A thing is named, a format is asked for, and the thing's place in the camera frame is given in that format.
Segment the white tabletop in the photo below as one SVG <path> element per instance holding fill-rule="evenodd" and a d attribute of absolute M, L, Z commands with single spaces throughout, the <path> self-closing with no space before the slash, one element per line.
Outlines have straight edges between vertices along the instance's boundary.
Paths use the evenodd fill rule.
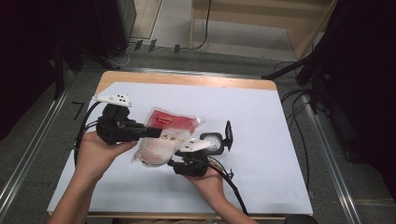
<path fill-rule="evenodd" d="M 181 114 L 205 117 L 200 133 L 221 133 L 226 121 L 233 127 L 233 147 L 215 156 L 227 170 L 233 169 L 233 182 L 254 217 L 273 215 L 312 215 L 303 176 L 290 139 L 277 91 L 217 88 L 169 84 L 117 82 L 100 94 L 128 93 L 132 98 L 130 119 L 146 122 L 151 108 L 158 106 Z M 106 104 L 93 110 L 89 121 L 101 116 Z M 131 162 L 137 147 L 114 161 L 93 193 L 91 215 L 116 217 L 140 215 L 164 217 L 214 213 L 195 187 L 173 168 L 148 168 Z M 74 172 L 73 152 L 64 167 L 58 187 L 49 204 L 52 212 Z M 224 182 L 228 200 L 240 205 Z"/>

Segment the person's left hand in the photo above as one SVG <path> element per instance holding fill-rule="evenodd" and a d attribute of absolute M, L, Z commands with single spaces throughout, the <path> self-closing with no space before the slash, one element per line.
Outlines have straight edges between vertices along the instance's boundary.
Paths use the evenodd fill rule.
<path fill-rule="evenodd" d="M 109 146 L 96 132 L 85 133 L 81 140 L 75 174 L 98 181 L 111 163 L 123 152 L 135 147 L 136 141 Z"/>

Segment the tripod leg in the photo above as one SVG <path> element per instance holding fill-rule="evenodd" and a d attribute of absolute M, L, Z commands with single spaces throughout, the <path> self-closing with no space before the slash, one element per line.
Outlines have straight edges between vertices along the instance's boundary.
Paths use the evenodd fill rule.
<path fill-rule="evenodd" d="M 291 65 L 280 69 L 277 72 L 274 72 L 271 75 L 267 75 L 267 76 L 262 76 L 262 79 L 267 79 L 267 80 L 273 80 L 277 77 L 281 77 L 285 74 L 287 74 L 288 72 L 293 71 L 294 69 L 297 69 L 303 65 L 305 65 L 306 63 L 308 63 L 311 60 L 311 55 L 306 56 L 305 58 L 301 59 L 300 61 L 296 62 L 296 63 L 292 63 Z"/>
<path fill-rule="evenodd" d="M 311 106 L 312 111 L 314 114 L 317 114 L 317 104 L 318 104 L 318 87 L 320 78 L 322 76 L 321 65 L 318 63 L 316 66 L 315 74 L 313 75 L 313 83 L 312 83 L 312 91 L 311 91 L 311 99 L 309 100 L 309 105 Z"/>
<path fill-rule="evenodd" d="M 64 90 L 64 60 L 62 56 L 62 41 L 59 40 L 55 47 L 55 96 L 58 99 Z"/>
<path fill-rule="evenodd" d="M 73 71 L 81 71 L 82 60 L 79 58 L 78 52 L 70 46 L 67 42 L 63 41 L 62 53 L 64 60 L 69 65 L 70 69 Z"/>
<path fill-rule="evenodd" d="M 73 47 L 74 49 L 86 54 L 88 57 L 94 59 L 95 61 L 97 61 L 99 64 L 101 64 L 104 68 L 107 69 L 111 69 L 113 70 L 114 67 L 111 63 L 107 62 L 106 60 L 102 59 L 101 57 L 99 57 L 98 55 L 92 53 L 90 50 L 85 49 L 84 47 L 82 47 L 81 45 L 71 41 L 71 40 L 66 40 L 71 47 Z"/>
<path fill-rule="evenodd" d="M 299 85 L 305 85 L 309 78 L 312 77 L 316 65 L 315 59 L 316 58 L 312 57 L 310 62 L 308 62 L 298 74 L 296 81 Z"/>

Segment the table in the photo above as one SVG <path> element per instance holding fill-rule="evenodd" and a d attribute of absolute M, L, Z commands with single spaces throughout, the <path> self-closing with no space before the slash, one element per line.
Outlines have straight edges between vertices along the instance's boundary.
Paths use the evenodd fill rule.
<path fill-rule="evenodd" d="M 130 119 L 144 122 L 158 106 L 174 113 L 205 117 L 200 133 L 224 134 L 226 120 L 233 126 L 233 147 L 218 160 L 233 169 L 233 182 L 253 218 L 312 215 L 276 85 L 268 80 L 173 74 L 105 72 L 96 94 L 129 93 Z M 88 122 L 101 115 L 93 110 Z M 135 149 L 117 157 L 92 196 L 89 216 L 206 219 L 213 210 L 195 187 L 172 167 L 148 168 L 131 162 Z M 49 204 L 51 213 L 74 172 L 73 152 Z M 228 200 L 239 206 L 225 183 Z"/>
<path fill-rule="evenodd" d="M 318 34 L 324 32 L 336 2 L 337 0 L 212 0 L 209 20 L 285 28 L 294 53 L 300 60 Z M 208 3 L 209 0 L 192 1 L 190 48 L 194 20 L 206 19 Z"/>

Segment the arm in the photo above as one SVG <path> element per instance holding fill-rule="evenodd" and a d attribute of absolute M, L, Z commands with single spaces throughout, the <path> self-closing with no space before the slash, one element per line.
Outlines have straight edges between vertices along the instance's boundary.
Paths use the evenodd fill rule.
<path fill-rule="evenodd" d="M 136 145 L 131 142 L 108 146 L 96 133 L 86 133 L 76 170 L 48 223 L 85 223 L 96 183 L 117 156 Z"/>
<path fill-rule="evenodd" d="M 185 177 L 198 188 L 205 201 L 226 223 L 257 223 L 228 202 L 224 195 L 222 177 L 212 168 L 208 168 L 202 177 Z"/>

